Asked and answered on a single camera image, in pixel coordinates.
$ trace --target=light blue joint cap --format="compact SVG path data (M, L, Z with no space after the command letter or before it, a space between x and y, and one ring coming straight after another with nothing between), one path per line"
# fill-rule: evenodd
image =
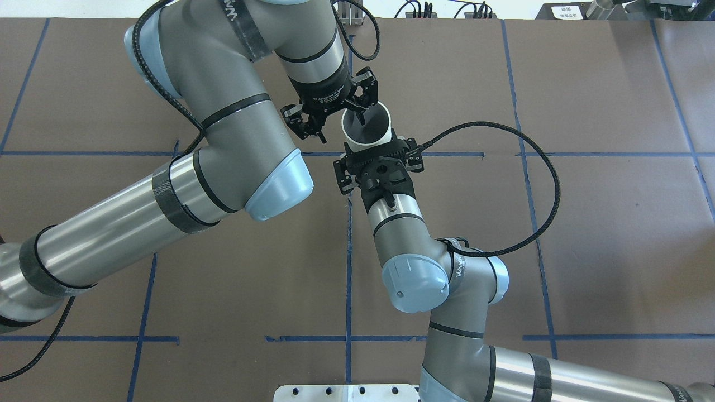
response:
M420 401L422 402L467 402L466 399L462 399L460 396L450 391L442 385L439 381L435 380L426 370L422 367L422 374L420 375Z
M292 6L293 4L307 3L308 0L261 0L264 3L278 4L279 6Z
M162 57L162 47L159 44L159 15L161 13L161 10L155 12L142 27L142 31L139 33L139 48L142 50L142 57L144 57L144 61L147 63L147 66L149 66L149 70L157 78L162 87L174 98L181 99L181 95L176 88L174 88L172 81L169 79L169 73L164 64L164 57ZM149 82L147 76L144 75L144 72L139 67L137 58L134 57L134 50L132 49L133 30L134 26L132 25L124 33L124 48L127 50L129 60L139 75L142 76L144 82L149 85L149 88L151 88L155 94L159 95L159 92L152 86L152 83Z
M494 276L496 276L496 291L492 300L489 301L489 304L492 305L499 303L509 289L509 271L499 258L489 257L488 260L494 269Z
M383 283L390 301L404 313L429 311L447 300L449 278L431 258L401 254L383 266Z
M310 173L296 148L258 186L246 202L246 212L255 220L269 220L305 200L312 188Z

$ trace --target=white mounting plate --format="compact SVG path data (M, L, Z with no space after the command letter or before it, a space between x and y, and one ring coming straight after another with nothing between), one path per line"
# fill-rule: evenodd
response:
M418 402L416 388L410 384L282 386L275 391L273 402Z

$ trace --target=sticker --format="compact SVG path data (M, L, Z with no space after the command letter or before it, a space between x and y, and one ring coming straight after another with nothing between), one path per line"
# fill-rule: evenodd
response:
M556 19L583 19L578 6L553 6L551 12Z

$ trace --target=white wall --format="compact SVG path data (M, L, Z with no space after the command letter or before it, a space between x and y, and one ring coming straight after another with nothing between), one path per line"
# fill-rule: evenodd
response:
M136 18L156 0L0 0L0 17ZM363 0L375 16L392 18L403 0ZM558 0L490 0L499 18L533 19L544 2ZM461 3L435 0L433 11L451 18ZM464 11L472 11L469 6Z

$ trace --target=black band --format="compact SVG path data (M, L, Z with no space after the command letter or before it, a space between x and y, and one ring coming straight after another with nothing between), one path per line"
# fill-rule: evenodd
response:
M489 386L487 387L487 396L484 402L491 401L494 393L494 380L496 379L496 350L492 345L489 345Z
M37 324L39 321L32 321L30 323L25 323L24 321L15 321L11 320L10 318L5 318L2 315L0 315L0 326L5 326L5 327L10 327L10 328L24 328L24 327L29 327L32 324Z
M226 14L233 32L241 41L241 44L248 52L251 62L257 62L271 54L271 49L263 40L256 22L253 21L251 13L243 0L218 0L220 7Z
M392 216L390 216L390 217L387 217L387 218L383 219L382 222L378 223L378 225L375 226L375 230L373 230L373 237L375 237L375 235L378 233L378 230L380 230L380 228L381 228L382 226L385 226L385 224L387 224L387 223L389 223L389 222L392 222L392 221L395 220L395 219L400 219L401 217L414 217L414 218L417 218L417 219L421 220L422 222L425 222L425 220L422 219L421 216L415 215L415 214L407 214L407 213L405 213L405 214L392 215Z
M664 383L663 381L658 382L668 387L670 392L673 394L675 402L693 402L693 398L690 396L688 391L685 390L685 388L674 384Z
M37 289L38 292L53 298L66 298L84 293L94 285L84 287L68 285L55 278L40 259L37 252L37 242L43 233L53 227L45 227L37 236L30 237L22 243L19 253L20 271L22 271L22 275L30 286Z
M186 205L183 205L172 185L169 171L172 163L177 159L165 164L154 172L152 176L152 189L154 190L154 199L162 210L164 216L176 226L177 229L190 235L203 232L211 226L215 226L218 222L206 223L194 215Z
M332 45L335 43L336 36L337 36L337 29L335 30L335 33L332 35L332 39L330 40L330 43L328 43L326 47L322 48L322 50L320 50L320 52L313 54L312 56L309 56L309 57L303 57L302 59L291 59L290 57L281 56L277 52L276 52L276 55L278 55L278 57L280 57L281 59L284 59L286 62L291 62L291 63L312 62L313 60L317 59L318 57L321 57L323 54L326 54L328 50L330 50Z
M196 151L196 154L194 155L194 171L196 172L196 178L199 179L199 184L201 184L201 188L204 189L204 192L206 195L209 197L213 203L221 208L223 212L228 212L229 214L238 212L237 210L234 210L230 208L228 205L224 204L219 200L218 196L214 193L213 190L211 190L211 187L209 186L209 183L206 181L206 177L204 177L203 171L201 171L201 163L199 162L199 153L201 153L201 149Z
M551 364L543 356L531 353L529 356L534 365L534 391L531 402L551 402Z
M231 103L230 105L226 106L225 108L219 110L218 112L212 114L211 116L208 116L206 119L204 119L203 122L201 122L201 125L204 126L204 129L207 129L211 127L213 124L218 123L221 119L230 116L231 114L234 114L235 112L240 112L241 109L245 109L252 104L256 104L258 102L263 102L270 100L270 97L268 94L258 94L258 95L253 95L252 97L248 97L245 99L241 99L238 102Z
M461 330L458 328L448 327L446 325L437 324L434 321L430 321L430 328L440 330L442 332L451 333L452 335L464 336L466 338L484 339L484 332L472 332L469 330Z

